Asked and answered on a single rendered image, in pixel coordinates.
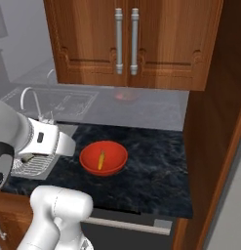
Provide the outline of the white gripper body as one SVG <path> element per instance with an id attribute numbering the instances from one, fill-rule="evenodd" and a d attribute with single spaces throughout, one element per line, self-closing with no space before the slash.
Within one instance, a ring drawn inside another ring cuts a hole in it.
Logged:
<path id="1" fill-rule="evenodd" d="M 72 156 L 75 152 L 76 143 L 66 133 L 60 132 L 56 154 L 64 156 Z"/>

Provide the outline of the orange carrot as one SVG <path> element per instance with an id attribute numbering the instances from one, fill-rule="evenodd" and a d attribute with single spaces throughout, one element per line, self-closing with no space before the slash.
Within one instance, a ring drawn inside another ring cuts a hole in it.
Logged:
<path id="1" fill-rule="evenodd" d="M 104 159 L 105 159 L 105 152 L 104 152 L 104 150 L 102 150 L 102 151 L 100 152 L 98 170 L 101 170 L 101 169 L 102 169 Z"/>

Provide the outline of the red bowl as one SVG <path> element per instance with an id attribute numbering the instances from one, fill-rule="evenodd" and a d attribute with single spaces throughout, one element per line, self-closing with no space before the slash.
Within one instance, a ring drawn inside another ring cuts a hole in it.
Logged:
<path id="1" fill-rule="evenodd" d="M 98 170 L 100 152 L 104 150 L 105 159 L 101 170 Z M 122 170 L 128 159 L 128 151 L 114 141 L 97 141 L 85 146 L 79 155 L 82 167 L 90 174 L 107 177 Z"/>

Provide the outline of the silver curved tap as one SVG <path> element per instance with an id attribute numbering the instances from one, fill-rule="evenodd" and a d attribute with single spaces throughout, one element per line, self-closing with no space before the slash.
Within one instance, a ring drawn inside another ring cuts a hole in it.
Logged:
<path id="1" fill-rule="evenodd" d="M 37 113 L 38 113 L 38 120 L 40 122 L 42 122 L 42 123 L 45 123 L 45 124 L 54 125 L 55 120 L 54 120 L 53 112 L 50 110 L 50 114 L 51 114 L 50 119 L 47 119 L 47 118 L 44 117 L 44 115 L 41 112 L 41 108 L 40 108 L 40 104 L 39 104 L 39 101 L 38 101 L 37 94 L 36 94 L 35 90 L 32 87 L 24 88 L 24 90 L 22 91 L 22 93 L 20 95 L 20 109 L 24 110 L 24 97 L 26 96 L 27 92 L 31 92 L 33 94 L 35 104 L 36 104 L 36 108 L 37 108 Z"/>

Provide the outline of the wooden base cupboard door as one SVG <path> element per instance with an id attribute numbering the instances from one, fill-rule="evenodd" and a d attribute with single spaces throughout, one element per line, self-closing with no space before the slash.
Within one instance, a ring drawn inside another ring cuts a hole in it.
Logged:
<path id="1" fill-rule="evenodd" d="M 32 212 L 27 197 L 0 192 L 0 228 L 7 234 L 5 241 L 0 237 L 0 248 L 17 250 L 31 219 Z"/>

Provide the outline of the dark dishwasher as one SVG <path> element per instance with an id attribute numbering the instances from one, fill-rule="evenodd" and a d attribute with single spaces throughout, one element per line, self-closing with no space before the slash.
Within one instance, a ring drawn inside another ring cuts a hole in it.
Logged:
<path id="1" fill-rule="evenodd" d="M 134 229 L 82 223 L 85 235 L 95 250 L 171 250 L 176 219 L 163 215 L 133 213 L 95 208 L 93 218 L 134 224 Z M 141 231 L 144 226 L 165 228 L 169 235 Z"/>

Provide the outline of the tall wooden cabinet panel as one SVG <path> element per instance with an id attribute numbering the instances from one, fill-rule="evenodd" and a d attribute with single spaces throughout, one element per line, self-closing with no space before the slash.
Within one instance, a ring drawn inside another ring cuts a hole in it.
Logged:
<path id="1" fill-rule="evenodd" d="M 183 128 L 193 216 L 171 250 L 203 250 L 241 140 L 241 0 L 223 0 L 206 89 L 189 94 Z"/>

